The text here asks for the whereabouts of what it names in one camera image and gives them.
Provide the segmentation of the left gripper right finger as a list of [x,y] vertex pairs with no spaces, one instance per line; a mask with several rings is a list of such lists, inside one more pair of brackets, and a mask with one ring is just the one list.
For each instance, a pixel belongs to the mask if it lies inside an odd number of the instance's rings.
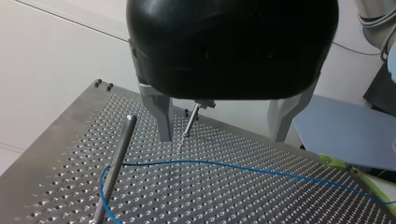
[[273,141],[284,142],[286,140],[292,120],[308,106],[316,86],[317,82],[315,81],[298,95],[270,101],[267,120]]

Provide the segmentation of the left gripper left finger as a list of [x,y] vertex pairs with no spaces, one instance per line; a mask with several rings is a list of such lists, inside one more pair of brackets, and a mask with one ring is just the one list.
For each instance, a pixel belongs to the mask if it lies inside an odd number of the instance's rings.
[[173,140],[174,107],[172,98],[155,90],[151,85],[138,84],[143,105],[157,121],[162,142]]

